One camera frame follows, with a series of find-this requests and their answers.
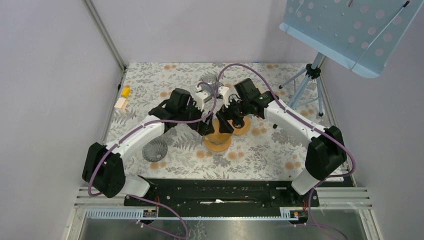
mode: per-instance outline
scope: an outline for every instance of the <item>table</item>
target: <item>table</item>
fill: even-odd
[[[131,63],[128,66],[124,87],[131,93],[124,111],[115,110],[107,142],[112,141],[141,122],[148,111],[167,99],[171,91],[181,88],[194,94],[199,78],[205,74],[218,75],[229,63]],[[268,81],[275,94],[288,103],[295,92],[294,85],[289,84],[278,89],[281,83],[294,76],[303,63],[268,64],[245,63],[258,71]],[[236,93],[233,85],[251,78],[259,88],[266,89],[265,84],[248,69],[233,66],[227,69],[220,82]],[[311,82],[300,103],[317,97],[317,85]],[[206,104],[211,109],[213,103]],[[330,126],[329,116],[318,116],[318,103],[313,102],[296,109],[309,120],[323,126]],[[178,179],[230,179],[230,180],[293,180],[305,167],[307,150],[299,141],[284,129],[273,129],[273,123],[251,116],[249,132],[243,136],[233,136],[231,146],[223,153],[212,153],[204,145],[202,137],[186,125],[170,129],[160,138],[168,151],[159,162],[148,162],[140,149],[124,166],[125,172],[146,178]],[[342,181],[343,178],[331,178]]]

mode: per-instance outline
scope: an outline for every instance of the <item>wire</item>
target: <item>wire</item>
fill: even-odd
[[[340,177],[348,177],[348,176],[350,176],[350,175],[352,175],[353,173],[354,173],[354,171],[356,170],[356,162],[355,162],[355,158],[354,158],[354,156],[352,155],[352,153],[343,145],[343,144],[341,144],[339,141],[337,141],[336,139],[334,139],[333,137],[331,137],[330,135],[328,135],[327,133],[325,133],[325,132],[323,132],[323,131],[321,131],[321,130],[319,130],[319,129],[316,129],[313,125],[311,125],[309,122],[307,122],[307,121],[305,121],[305,120],[303,120],[302,118],[300,118],[299,116],[297,116],[294,112],[292,112],[291,110],[289,110],[289,109],[287,109],[287,108],[285,108],[284,106],[283,106],[283,104],[281,104],[281,102],[279,101],[279,99],[277,98],[277,96],[274,94],[274,92],[273,92],[273,90],[272,90],[272,88],[271,88],[271,86],[268,84],[268,82],[265,80],[265,78],[259,73],[259,72],[257,72],[257,71],[255,71],[253,68],[251,68],[251,67],[249,67],[249,66],[246,66],[246,65],[244,65],[244,64],[241,64],[241,63],[232,63],[232,64],[229,64],[229,65],[227,65],[226,67],[224,67],[222,70],[221,70],[221,72],[219,73],[219,75],[218,75],[218,78],[217,78],[217,81],[219,82],[220,81],[220,78],[221,78],[221,76],[222,76],[222,74],[224,73],[224,71],[226,70],[226,69],[228,69],[228,68],[230,68],[230,67],[232,67],[232,66],[240,66],[240,67],[243,67],[243,68],[246,68],[246,69],[248,69],[248,70],[250,70],[250,71],[252,71],[253,73],[255,73],[262,81],[263,81],[263,83],[266,85],[266,87],[269,89],[269,91],[271,92],[271,95],[272,95],[272,97],[274,98],[274,100],[275,100],[275,102],[278,104],[278,106],[281,108],[281,109],[283,109],[286,113],[288,113],[290,116],[292,116],[293,118],[295,118],[296,120],[298,120],[300,123],[302,123],[303,125],[305,125],[306,127],[308,127],[308,128],[310,128],[312,131],[315,131],[315,132],[317,132],[317,133],[319,133],[319,134],[321,134],[321,135],[323,135],[324,137],[326,137],[327,139],[329,139],[330,141],[332,141],[333,143],[335,143],[337,146],[339,146],[348,156],[349,156],[349,158],[350,158],[350,160],[351,160],[351,163],[352,163],[352,165],[351,165],[351,169],[350,169],[350,171],[349,172],[347,172],[347,173],[344,173],[344,174],[336,174],[336,175],[330,175],[330,176],[328,176],[327,178],[340,178]],[[314,186],[314,188],[316,188],[316,187],[318,187],[319,185],[321,185],[323,182],[324,182],[325,180],[322,180],[322,181],[320,181],[319,183],[317,183],[315,186]],[[326,232],[326,231],[324,231],[320,226],[323,226],[322,224],[318,224],[317,223],[317,221],[315,220],[315,218],[314,218],[314,215],[312,214],[312,211],[311,211],[311,198],[312,198],[312,193],[314,192],[314,188],[312,188],[311,190],[310,190],[310,193],[309,193],[309,199],[308,199],[308,212],[309,212],[309,215],[311,216],[311,218],[312,218],[312,220],[313,220],[313,222],[314,222],[314,224],[327,236],[327,237],[329,237],[329,238],[331,238],[331,239],[333,239],[333,240],[339,240],[339,238],[336,238],[336,237],[334,237],[334,236],[332,236],[331,234],[329,234],[328,232]]]
[[[308,201],[304,201],[303,202],[302,212],[305,212],[307,208],[308,208]]]
[[[212,88],[212,86],[209,85],[206,82],[199,82],[197,84],[197,87],[199,87],[202,84],[208,86],[212,90],[213,99],[214,99],[213,107],[212,107],[212,109],[209,111],[209,113],[207,115],[205,115],[204,117],[201,117],[199,119],[190,120],[190,121],[179,121],[179,120],[168,120],[168,119],[159,119],[159,120],[149,121],[149,122],[145,123],[144,125],[140,125],[140,126],[136,127],[134,130],[130,131],[128,134],[126,134],[123,138],[121,138],[118,141],[118,144],[123,143],[126,139],[128,139],[131,135],[133,135],[134,133],[136,133],[138,130],[140,130],[140,129],[148,126],[148,125],[151,125],[151,124],[156,124],[156,123],[194,124],[194,123],[198,123],[200,121],[203,121],[203,120],[207,119],[210,115],[212,115],[214,113],[215,107],[217,106],[217,93],[214,91],[214,89]],[[96,178],[97,173],[99,172],[100,167],[105,162],[105,160],[109,156],[109,154],[111,154],[111,152],[116,147],[118,147],[118,144],[115,143],[109,150],[107,150],[107,152],[103,155],[103,157],[100,159],[100,161],[98,162],[97,166],[95,167],[95,169],[94,169],[94,171],[93,171],[93,173],[91,175],[90,181],[88,183],[88,190],[87,191],[88,191],[88,195],[90,197],[96,197],[96,196],[99,196],[99,195],[102,194],[101,192],[92,193],[93,182],[94,182],[94,179]],[[157,227],[154,227],[154,226],[145,225],[146,227],[151,228],[151,229],[154,229],[154,230],[157,230],[157,231],[159,231],[161,233],[167,234],[169,236],[172,236],[172,237],[178,238],[178,239],[187,239],[189,237],[189,231],[187,229],[186,223],[177,214],[177,212],[175,212],[174,210],[172,210],[170,207],[166,206],[165,204],[162,204],[162,203],[159,203],[159,202],[156,202],[156,201],[150,201],[150,200],[147,200],[145,198],[138,197],[138,196],[135,196],[135,195],[130,195],[130,196],[133,197],[133,198],[136,198],[138,200],[141,200],[141,201],[144,201],[144,202],[147,202],[147,203],[150,203],[150,204],[154,204],[154,205],[159,205],[159,206],[162,206],[162,207],[170,210],[173,214],[175,214],[175,216],[177,218],[179,218],[179,220],[181,221],[182,225],[184,226],[184,228],[185,228],[185,236],[177,236],[177,235],[175,235],[173,233],[170,233],[168,231],[162,230],[162,229],[157,228]]]
[[[159,232],[161,232],[161,233],[164,233],[164,234],[166,234],[166,235],[169,235],[169,236],[171,236],[171,237],[174,237],[174,238],[178,238],[178,239],[187,239],[188,237],[189,237],[189,229],[187,228],[187,225],[186,225],[186,223],[184,222],[184,220],[183,220],[183,218],[176,212],[176,211],[174,211],[172,208],[170,208],[169,206],[167,206],[167,205],[165,205],[165,204],[162,204],[162,203],[159,203],[159,202],[156,202],[156,201],[151,201],[151,200],[148,200],[148,199],[145,199],[145,198],[143,198],[143,197],[140,197],[140,196],[136,196],[136,195],[128,195],[128,196],[130,196],[130,197],[132,197],[132,198],[135,198],[135,199],[138,199],[138,200],[141,200],[141,201],[144,201],[144,202],[146,202],[146,203],[149,203],[149,204],[157,204],[157,205],[159,205],[159,206],[161,206],[161,207],[163,207],[163,208],[166,208],[166,209],[168,209],[171,213],[173,213],[181,222],[182,222],[182,225],[184,226],[184,229],[185,229],[185,236],[178,236],[178,235],[175,235],[175,234],[173,234],[173,233],[170,233],[170,232],[168,232],[168,231],[165,231],[165,230],[163,230],[163,229],[160,229],[160,228],[158,228],[158,227],[155,227],[155,226],[150,226],[150,225],[148,225],[148,224],[141,224],[141,227],[144,227],[144,226],[146,226],[147,228],[149,228],[149,229],[154,229],[154,230],[156,230],[156,231],[159,231]]]

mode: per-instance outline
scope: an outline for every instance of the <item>clear glass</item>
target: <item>clear glass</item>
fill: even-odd
[[[350,210],[314,210],[315,219],[344,232],[349,239],[366,240],[360,214]],[[189,240],[328,240],[316,226],[293,227],[276,220],[188,220]],[[153,226],[173,234],[185,235],[179,220],[155,220]],[[328,230],[336,238],[338,233]],[[81,240],[174,240],[134,220],[87,219]]]

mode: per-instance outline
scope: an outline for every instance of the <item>blue perforated board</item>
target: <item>blue perforated board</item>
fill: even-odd
[[[365,78],[375,78],[382,73],[424,0],[411,0],[366,50],[405,2],[287,0],[280,28],[348,69],[360,59],[352,71]]]

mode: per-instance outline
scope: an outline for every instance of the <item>yellow object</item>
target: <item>yellow object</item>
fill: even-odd
[[[125,87],[122,90],[122,93],[120,95],[124,98],[128,98],[128,96],[130,95],[130,92],[131,92],[131,89],[129,87]]]

